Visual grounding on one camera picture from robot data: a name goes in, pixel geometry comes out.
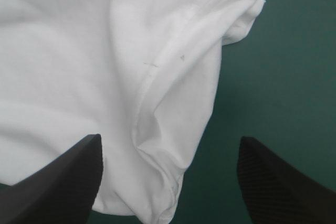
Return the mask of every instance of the black object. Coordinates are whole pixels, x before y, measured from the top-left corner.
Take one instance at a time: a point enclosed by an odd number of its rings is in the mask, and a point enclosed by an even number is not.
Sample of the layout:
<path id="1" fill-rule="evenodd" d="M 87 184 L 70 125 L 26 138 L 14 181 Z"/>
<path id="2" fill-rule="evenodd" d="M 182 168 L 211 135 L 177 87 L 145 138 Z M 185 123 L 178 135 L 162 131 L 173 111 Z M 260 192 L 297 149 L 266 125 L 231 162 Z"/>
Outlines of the black object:
<path id="1" fill-rule="evenodd" d="M 88 135 L 38 172 L 1 190 L 0 223 L 86 223 L 102 171 L 101 137 Z"/>
<path id="2" fill-rule="evenodd" d="M 253 137 L 242 137 L 238 181 L 255 224 L 335 224 L 336 193 Z"/>

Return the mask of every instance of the t-shirt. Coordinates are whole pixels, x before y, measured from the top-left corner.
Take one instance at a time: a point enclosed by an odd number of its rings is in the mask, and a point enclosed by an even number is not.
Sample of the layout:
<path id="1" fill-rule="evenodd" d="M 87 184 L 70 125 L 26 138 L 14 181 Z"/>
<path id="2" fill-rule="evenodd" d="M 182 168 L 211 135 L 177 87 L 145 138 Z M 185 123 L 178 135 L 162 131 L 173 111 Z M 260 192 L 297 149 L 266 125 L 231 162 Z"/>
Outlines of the t-shirt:
<path id="1" fill-rule="evenodd" d="M 263 0 L 0 0 L 0 183 L 100 133 L 94 210 L 173 218 L 212 113 L 222 45 Z"/>

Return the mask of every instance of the small stain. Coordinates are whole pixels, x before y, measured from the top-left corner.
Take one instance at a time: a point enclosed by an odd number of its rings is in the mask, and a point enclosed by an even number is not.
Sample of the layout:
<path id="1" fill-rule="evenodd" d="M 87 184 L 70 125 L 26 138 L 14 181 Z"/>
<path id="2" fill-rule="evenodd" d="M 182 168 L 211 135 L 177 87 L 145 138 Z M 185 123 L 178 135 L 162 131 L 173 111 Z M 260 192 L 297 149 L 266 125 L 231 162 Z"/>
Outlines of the small stain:
<path id="1" fill-rule="evenodd" d="M 153 66 L 153 67 L 156 67 L 156 68 L 158 68 L 158 65 L 156 65 L 156 64 L 153 64 L 153 63 L 146 63 L 146 62 L 144 62 L 144 64 L 145 64 L 145 65 L 149 65 L 149 66 Z"/>

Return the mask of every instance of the green background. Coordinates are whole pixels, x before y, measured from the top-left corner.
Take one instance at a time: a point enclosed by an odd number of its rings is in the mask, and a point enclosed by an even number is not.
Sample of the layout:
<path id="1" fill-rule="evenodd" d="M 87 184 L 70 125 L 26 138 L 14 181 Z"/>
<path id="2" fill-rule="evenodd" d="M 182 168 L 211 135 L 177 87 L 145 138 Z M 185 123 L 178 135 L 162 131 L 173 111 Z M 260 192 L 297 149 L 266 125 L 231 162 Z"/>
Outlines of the green background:
<path id="1" fill-rule="evenodd" d="M 247 38 L 223 47 L 213 116 L 171 224 L 251 224 L 236 178 L 254 136 L 336 190 L 336 0 L 267 0 Z M 89 224 L 139 224 L 92 212 Z"/>

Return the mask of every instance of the white fabric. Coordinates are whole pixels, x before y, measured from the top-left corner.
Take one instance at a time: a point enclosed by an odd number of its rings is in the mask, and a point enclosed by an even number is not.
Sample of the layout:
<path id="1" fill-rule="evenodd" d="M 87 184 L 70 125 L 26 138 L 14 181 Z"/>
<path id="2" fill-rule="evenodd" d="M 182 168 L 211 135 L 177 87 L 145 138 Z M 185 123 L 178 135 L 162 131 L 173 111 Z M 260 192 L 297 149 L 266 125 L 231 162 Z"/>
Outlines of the white fabric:
<path id="1" fill-rule="evenodd" d="M 0 182 L 87 134 L 103 140 L 94 209 L 172 219 L 211 115 L 221 45 L 263 0 L 0 0 Z"/>

